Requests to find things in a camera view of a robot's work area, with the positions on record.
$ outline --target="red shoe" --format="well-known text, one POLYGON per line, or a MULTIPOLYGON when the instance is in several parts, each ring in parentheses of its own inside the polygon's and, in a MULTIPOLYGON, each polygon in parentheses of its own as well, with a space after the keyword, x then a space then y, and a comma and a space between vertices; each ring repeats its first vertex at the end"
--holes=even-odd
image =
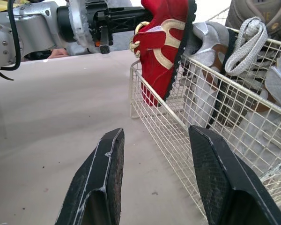
MULTIPOLYGON (((140 57, 143 78, 165 101, 192 33, 197 6, 195 0, 142 0, 141 3, 154 18, 139 25, 142 28, 136 29, 130 47, 140 57)), ((158 106, 153 94, 143 84, 141 88, 146 103, 158 106)))

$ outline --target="white table surface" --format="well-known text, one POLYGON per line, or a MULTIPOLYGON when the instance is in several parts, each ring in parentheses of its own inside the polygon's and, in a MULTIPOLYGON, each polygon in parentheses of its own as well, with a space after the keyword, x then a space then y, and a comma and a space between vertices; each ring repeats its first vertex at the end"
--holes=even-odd
POLYGON ((5 73, 14 82, 0 78, 0 224, 53 225, 77 169, 119 127, 126 135, 121 225, 200 224, 144 125, 129 118, 134 61, 123 51, 26 62, 5 73))

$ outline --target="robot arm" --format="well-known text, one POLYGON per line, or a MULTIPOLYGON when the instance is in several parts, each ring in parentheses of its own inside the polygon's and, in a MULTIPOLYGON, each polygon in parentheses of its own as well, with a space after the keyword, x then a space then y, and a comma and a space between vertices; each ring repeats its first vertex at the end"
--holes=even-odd
MULTIPOLYGON (((26 3, 14 8, 21 57, 38 51, 63 48, 78 42, 96 45, 109 53, 112 34, 134 30, 152 15, 141 7, 108 8, 104 0, 70 0, 70 7, 55 2, 26 3)), ((0 69, 16 61, 13 33, 7 12, 0 12, 0 69)))

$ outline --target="shoe strap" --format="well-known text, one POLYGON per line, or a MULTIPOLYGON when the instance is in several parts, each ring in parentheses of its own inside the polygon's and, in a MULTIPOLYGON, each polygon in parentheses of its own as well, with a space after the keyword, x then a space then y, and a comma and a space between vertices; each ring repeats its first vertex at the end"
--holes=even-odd
POLYGON ((241 26, 233 54, 225 70, 231 76, 238 76, 257 60, 268 38, 265 24, 259 17, 247 19, 241 26))
POLYGON ((164 47, 166 33, 161 31, 156 32, 141 32, 133 37, 133 42, 139 42, 139 46, 135 48, 134 52, 140 51, 144 54, 148 49, 158 49, 164 47))

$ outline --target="white wire basket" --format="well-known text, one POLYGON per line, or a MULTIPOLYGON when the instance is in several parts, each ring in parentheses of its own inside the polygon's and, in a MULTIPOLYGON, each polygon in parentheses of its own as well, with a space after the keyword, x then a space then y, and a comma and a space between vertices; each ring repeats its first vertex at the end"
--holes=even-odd
MULTIPOLYGON (((211 21, 225 24, 228 11, 222 11, 211 21)), ((258 77, 263 83, 260 74, 265 74, 275 65, 280 53, 281 42, 269 39, 258 54, 258 62, 246 71, 247 76, 258 77)), ((222 135, 231 150, 254 170, 275 202, 281 205, 281 108, 262 98, 261 91, 245 82, 245 78, 232 80, 198 61, 185 58, 180 63, 173 90, 165 102, 141 76, 140 62, 131 66, 130 116, 142 120, 204 216, 188 135, 190 124, 207 126, 222 135), (202 79, 199 76, 202 72, 205 77, 208 74, 213 77, 211 83, 216 81, 220 84, 213 96, 216 103, 208 105, 211 109, 208 112, 205 111, 208 103, 203 106, 196 104, 208 95, 206 91, 196 91, 202 89, 197 85, 198 79, 202 79), (150 91, 146 101, 158 101, 158 106, 148 106, 144 101, 144 86, 150 91)))

